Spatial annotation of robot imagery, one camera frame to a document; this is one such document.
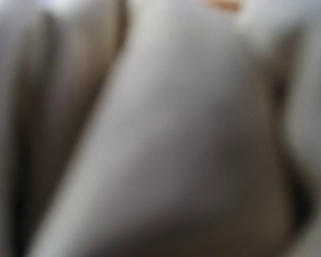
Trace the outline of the beige folding umbrella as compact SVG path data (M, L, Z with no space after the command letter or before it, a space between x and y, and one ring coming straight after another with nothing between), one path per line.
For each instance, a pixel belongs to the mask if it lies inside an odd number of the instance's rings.
M321 1L0 1L0 256L321 256Z

